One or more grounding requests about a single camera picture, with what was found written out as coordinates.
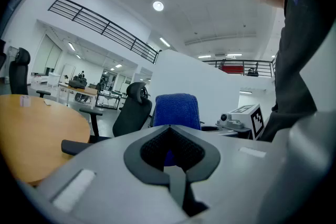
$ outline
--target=chair headrest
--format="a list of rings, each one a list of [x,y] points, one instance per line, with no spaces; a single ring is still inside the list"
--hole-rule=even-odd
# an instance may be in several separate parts
[[[140,92],[141,92],[141,89],[145,87],[145,85],[146,83],[144,82],[134,82],[127,87],[126,93],[130,98],[142,104]]]
[[[26,66],[30,63],[30,54],[27,50],[19,48],[19,51],[15,57],[15,63],[18,66]]]

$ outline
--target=white strip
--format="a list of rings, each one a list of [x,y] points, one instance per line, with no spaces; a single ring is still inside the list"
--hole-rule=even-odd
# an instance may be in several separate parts
[[[257,151],[257,150],[253,150],[252,148],[247,148],[247,147],[241,147],[239,151],[245,152],[247,154],[250,154],[252,156],[259,157],[259,158],[264,158],[266,155],[266,152],[264,151]]]
[[[95,177],[95,173],[90,170],[83,169],[70,184],[55,198],[52,202],[58,209],[69,213],[85,190],[91,184]]]

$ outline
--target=chair armrest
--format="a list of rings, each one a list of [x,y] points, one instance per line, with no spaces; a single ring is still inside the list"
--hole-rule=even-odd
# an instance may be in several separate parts
[[[70,140],[62,140],[61,149],[62,149],[62,152],[75,156],[91,145],[92,144],[88,144],[88,143],[81,143],[81,142],[75,142],[75,141],[70,141]]]
[[[36,91],[36,92],[40,94],[41,98],[43,98],[44,95],[51,95],[50,92],[46,92],[46,91]]]
[[[81,108],[81,109],[79,109],[79,111],[83,112],[83,113],[90,114],[91,124],[92,124],[92,129],[93,129],[94,135],[99,136],[98,125],[97,125],[97,116],[103,116],[103,113],[99,112],[98,110],[87,109],[87,108]]]
[[[90,115],[95,115],[95,116],[103,116],[103,113],[101,113],[98,110],[93,110],[93,109],[87,109],[87,108],[81,108],[79,109],[80,112],[88,113]]]

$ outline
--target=white desk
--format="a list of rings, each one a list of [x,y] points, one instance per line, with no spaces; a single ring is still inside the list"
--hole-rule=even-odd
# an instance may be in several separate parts
[[[59,83],[58,84],[58,92],[57,92],[57,99],[56,101],[59,102],[59,95],[61,93],[61,88],[67,89],[68,90],[68,96],[67,96],[67,106],[69,104],[69,95],[70,95],[70,91],[73,92],[78,92],[80,94],[85,94],[91,97],[91,109],[93,109],[94,104],[95,104],[95,97],[97,96],[97,90],[96,89],[92,89],[89,87],[85,87],[85,89],[75,89],[73,87],[70,87],[69,85],[65,84],[65,83]]]

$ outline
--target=ceiling light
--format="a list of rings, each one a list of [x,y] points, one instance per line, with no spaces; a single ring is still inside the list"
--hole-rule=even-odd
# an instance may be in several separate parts
[[[69,42],[69,46],[72,48],[72,50],[75,50],[74,48],[73,48],[73,45]]]
[[[160,1],[155,1],[155,2],[153,3],[153,8],[154,8],[157,12],[161,12],[161,11],[163,11],[164,6],[163,6],[162,2],[160,2]]]
[[[167,43],[167,41],[165,41],[162,37],[160,37],[160,40],[161,40],[164,44],[166,44],[168,47],[170,47],[170,45]]]

